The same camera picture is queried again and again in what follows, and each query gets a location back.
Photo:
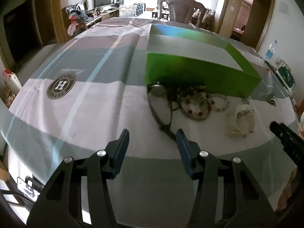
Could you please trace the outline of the black sunglasses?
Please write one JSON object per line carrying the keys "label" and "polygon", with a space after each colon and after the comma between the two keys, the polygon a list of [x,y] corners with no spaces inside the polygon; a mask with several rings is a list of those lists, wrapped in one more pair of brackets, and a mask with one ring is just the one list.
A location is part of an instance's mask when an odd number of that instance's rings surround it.
{"label": "black sunglasses", "polygon": [[159,129],[176,141],[176,134],[171,131],[171,125],[173,112],[180,108],[179,88],[173,84],[155,82],[147,86],[147,98]]}

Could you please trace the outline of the plaid tablecloth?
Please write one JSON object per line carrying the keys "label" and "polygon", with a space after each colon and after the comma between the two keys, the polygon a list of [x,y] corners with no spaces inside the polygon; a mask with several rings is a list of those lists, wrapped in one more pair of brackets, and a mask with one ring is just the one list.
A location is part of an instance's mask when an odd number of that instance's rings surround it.
{"label": "plaid tablecloth", "polygon": [[[159,129],[149,107],[146,52],[152,24],[217,36],[234,46],[262,80],[247,98],[209,93],[197,83],[179,88],[180,108],[172,132],[182,129],[200,149],[223,160],[239,157],[267,197],[277,201],[295,168],[269,130],[272,121],[298,130],[285,88],[248,47],[191,26],[118,17],[98,23],[49,57],[26,81],[4,115],[14,179],[31,173],[46,183],[67,156],[86,158],[130,133],[122,170],[109,184],[119,223],[182,227],[189,220],[197,182],[185,173],[176,143]],[[226,134],[228,113],[239,104],[255,111],[255,129],[245,138]]]}

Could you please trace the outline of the green white packet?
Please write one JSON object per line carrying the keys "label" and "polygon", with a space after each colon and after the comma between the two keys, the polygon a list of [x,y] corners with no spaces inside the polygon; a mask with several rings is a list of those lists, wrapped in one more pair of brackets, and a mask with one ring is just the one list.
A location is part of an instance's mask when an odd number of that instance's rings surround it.
{"label": "green white packet", "polygon": [[291,73],[290,67],[286,63],[282,63],[280,67],[278,67],[276,73],[281,79],[285,88],[291,92],[295,85],[295,79]]}

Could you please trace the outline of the clear water bottle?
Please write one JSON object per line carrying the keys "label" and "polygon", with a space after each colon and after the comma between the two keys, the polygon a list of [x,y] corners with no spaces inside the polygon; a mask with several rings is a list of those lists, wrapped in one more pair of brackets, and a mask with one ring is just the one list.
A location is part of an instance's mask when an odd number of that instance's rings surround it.
{"label": "clear water bottle", "polygon": [[273,57],[277,43],[278,43],[277,40],[274,40],[273,43],[270,44],[270,46],[268,47],[268,50],[266,51],[264,57],[266,61],[269,61]]}

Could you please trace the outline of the green cardboard box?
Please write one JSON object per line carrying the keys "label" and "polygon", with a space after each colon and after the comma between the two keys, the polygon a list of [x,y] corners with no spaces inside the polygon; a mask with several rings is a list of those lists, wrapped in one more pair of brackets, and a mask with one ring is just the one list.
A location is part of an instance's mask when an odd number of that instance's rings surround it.
{"label": "green cardboard box", "polygon": [[247,98],[262,78],[229,42],[206,33],[152,24],[145,83],[197,83],[209,93]]}

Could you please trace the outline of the wooden bench with clothes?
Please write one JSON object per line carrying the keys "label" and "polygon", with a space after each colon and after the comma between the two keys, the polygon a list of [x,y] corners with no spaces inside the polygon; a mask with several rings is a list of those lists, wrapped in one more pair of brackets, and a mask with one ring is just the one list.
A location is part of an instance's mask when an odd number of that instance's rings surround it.
{"label": "wooden bench with clothes", "polygon": [[80,2],[75,5],[68,5],[65,7],[65,12],[68,15],[70,25],[67,29],[67,34],[72,36],[79,25],[85,25],[93,19],[93,14],[85,10],[85,3]]}

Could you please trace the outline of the dark wooden chair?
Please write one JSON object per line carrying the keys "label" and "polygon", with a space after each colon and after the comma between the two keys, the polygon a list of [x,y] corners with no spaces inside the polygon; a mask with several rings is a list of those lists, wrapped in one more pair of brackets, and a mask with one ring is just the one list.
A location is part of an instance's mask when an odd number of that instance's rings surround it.
{"label": "dark wooden chair", "polygon": [[200,26],[207,10],[203,4],[195,0],[158,0],[157,19],[161,19],[163,2],[168,5],[170,20],[182,24],[189,24],[192,20],[192,15],[196,10],[199,10],[196,27]]}

